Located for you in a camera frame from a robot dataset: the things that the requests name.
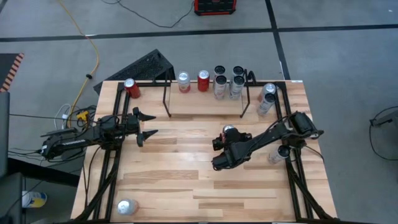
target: yellow cable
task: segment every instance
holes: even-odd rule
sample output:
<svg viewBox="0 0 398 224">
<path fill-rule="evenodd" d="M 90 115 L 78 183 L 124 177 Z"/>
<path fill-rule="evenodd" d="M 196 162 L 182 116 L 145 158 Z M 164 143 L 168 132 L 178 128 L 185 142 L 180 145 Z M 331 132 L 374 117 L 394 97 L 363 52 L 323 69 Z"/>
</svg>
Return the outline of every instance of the yellow cable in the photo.
<svg viewBox="0 0 398 224">
<path fill-rule="evenodd" d="M 97 46 L 94 44 L 94 42 L 88 38 L 80 29 L 79 25 L 76 23 L 75 19 L 73 18 L 73 16 L 70 14 L 70 12 L 68 11 L 68 9 L 65 7 L 65 5 L 62 3 L 61 0 L 58 0 L 58 3 L 63 7 L 63 9 L 65 10 L 65 12 L 70 16 L 70 18 L 72 19 L 73 24 L 75 25 L 75 27 L 77 28 L 77 30 L 79 31 L 80 35 L 86 37 L 86 39 L 88 39 L 90 41 L 90 43 L 92 44 L 92 46 L 94 47 L 95 50 L 95 54 L 97 57 L 97 61 L 95 64 L 94 69 L 90 72 L 90 75 L 93 75 L 95 73 L 95 71 L 97 71 L 98 65 L 100 64 L 100 54 L 98 53 L 98 49 Z M 75 101 L 72 104 L 72 108 L 70 109 L 69 115 L 71 116 L 71 114 L 73 113 L 73 110 L 75 109 L 75 106 L 77 104 L 77 101 L 79 100 L 81 93 L 83 92 L 83 89 L 86 87 L 87 81 L 89 78 L 86 78 L 85 82 L 83 83 L 83 85 L 80 88 L 79 94 L 77 95 Z M 70 118 L 68 120 L 68 126 L 71 126 L 71 121 Z"/>
</svg>

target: concrete floor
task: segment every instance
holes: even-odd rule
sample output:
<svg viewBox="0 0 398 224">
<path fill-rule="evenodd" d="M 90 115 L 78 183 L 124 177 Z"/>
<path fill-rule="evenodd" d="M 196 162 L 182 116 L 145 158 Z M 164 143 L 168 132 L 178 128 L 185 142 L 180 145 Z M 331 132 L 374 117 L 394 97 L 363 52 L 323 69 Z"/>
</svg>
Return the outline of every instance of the concrete floor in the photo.
<svg viewBox="0 0 398 224">
<path fill-rule="evenodd" d="M 163 25 L 174 23 L 189 10 L 190 3 L 123 1 Z M 398 23 L 398 3 L 393 0 L 271 3 L 278 27 Z M 118 5 L 95 0 L 67 0 L 65 5 L 86 34 L 271 28 L 264 0 L 238 0 L 237 11 L 230 16 L 191 13 L 173 29 L 154 27 Z M 8 0 L 0 13 L 0 38 L 59 35 L 78 32 L 56 1 Z M 368 125 L 377 112 L 397 104 L 398 30 L 289 32 L 280 33 L 280 38 L 291 79 L 304 80 L 315 124 L 325 130 L 320 145 L 338 216 L 357 222 L 395 223 L 398 162 L 373 154 Z M 98 96 L 92 86 L 154 49 L 169 59 L 176 72 L 240 65 L 253 70 L 257 78 L 283 79 L 270 32 L 98 39 L 95 44 L 101 63 L 78 106 L 95 105 Z M 25 58 L 10 89 L 12 113 L 54 116 L 62 104 L 73 102 L 85 74 L 95 64 L 95 53 L 85 40 L 0 42 L 0 53 L 19 52 L 24 52 Z M 10 127 L 10 136 L 18 136 L 10 139 L 10 147 L 25 149 L 40 147 L 43 139 L 39 135 L 54 129 L 52 120 L 27 118 L 11 118 Z M 394 132 L 393 126 L 375 130 L 374 142 L 381 154 L 398 157 Z M 75 161 L 57 169 L 79 167 L 81 161 Z M 27 187 L 34 182 L 28 181 Z M 49 194 L 49 204 L 28 211 L 27 223 L 68 218 L 76 189 L 45 183 L 37 190 Z"/>
</svg>

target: wooden table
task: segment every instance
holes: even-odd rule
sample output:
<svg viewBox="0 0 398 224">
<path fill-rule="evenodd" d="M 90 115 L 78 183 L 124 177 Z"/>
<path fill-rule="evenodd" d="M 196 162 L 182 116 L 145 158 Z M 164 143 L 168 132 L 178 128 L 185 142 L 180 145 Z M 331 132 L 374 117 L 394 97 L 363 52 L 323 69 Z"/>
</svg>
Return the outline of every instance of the wooden table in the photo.
<svg viewBox="0 0 398 224">
<path fill-rule="evenodd" d="M 97 118 L 112 114 L 117 84 L 116 81 L 103 83 L 96 111 Z M 292 111 L 304 111 L 311 118 L 304 84 L 286 81 L 286 85 Z M 260 90 L 261 87 L 251 87 L 251 104 L 243 118 L 236 115 L 169 118 L 162 104 L 163 88 L 141 88 L 142 96 L 131 100 L 129 111 L 138 106 L 143 113 L 156 116 L 157 119 L 142 123 L 141 127 L 144 131 L 158 129 L 159 132 L 148 139 L 142 148 L 136 145 L 134 135 L 126 138 L 111 221 L 294 221 L 285 163 L 270 165 L 267 161 L 268 153 L 277 148 L 280 142 L 256 151 L 249 162 L 235 169 L 217 172 L 211 166 L 212 158 L 220 153 L 213 151 L 211 140 L 219 135 L 224 125 L 233 124 L 241 132 L 255 136 L 264 132 L 277 119 L 275 107 L 265 117 L 257 115 L 259 103 L 256 98 Z M 318 141 L 308 140 L 307 143 L 320 151 Z M 92 146 L 87 149 L 86 172 L 96 148 L 97 146 Z M 104 151 L 100 150 L 93 161 L 89 200 L 98 188 L 103 157 Z M 309 191 L 325 211 L 335 217 L 335 207 L 322 160 L 306 149 L 302 151 L 302 160 Z M 305 217 L 302 194 L 299 189 L 297 191 L 302 216 Z M 106 192 L 100 217 L 104 217 L 107 198 Z M 116 205 L 124 198 L 139 202 L 140 209 L 135 215 L 122 216 L 117 213 Z M 81 175 L 71 218 L 82 212 L 84 201 L 85 190 Z"/>
</svg>

